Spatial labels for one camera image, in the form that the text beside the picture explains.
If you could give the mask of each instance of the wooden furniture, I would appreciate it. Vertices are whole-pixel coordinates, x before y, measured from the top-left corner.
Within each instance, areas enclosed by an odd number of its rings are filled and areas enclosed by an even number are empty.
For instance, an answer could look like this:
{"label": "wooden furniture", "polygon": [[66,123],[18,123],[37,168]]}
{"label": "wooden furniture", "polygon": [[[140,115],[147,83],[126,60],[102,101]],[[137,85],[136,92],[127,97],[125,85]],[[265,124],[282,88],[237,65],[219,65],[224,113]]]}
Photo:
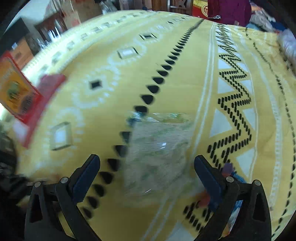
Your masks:
{"label": "wooden furniture", "polygon": [[25,38],[22,38],[15,45],[17,47],[11,50],[10,53],[18,67],[22,69],[34,56]]}
{"label": "wooden furniture", "polygon": [[193,0],[168,0],[168,12],[192,15]]}
{"label": "wooden furniture", "polygon": [[41,23],[35,25],[34,27],[40,33],[43,40],[51,42],[48,31],[53,30],[56,33],[55,27],[57,27],[60,34],[67,31],[67,27],[65,25],[63,17],[64,15],[62,11],[56,12],[50,17],[43,20]]}
{"label": "wooden furniture", "polygon": [[192,14],[193,0],[152,0],[154,11],[177,12]]}

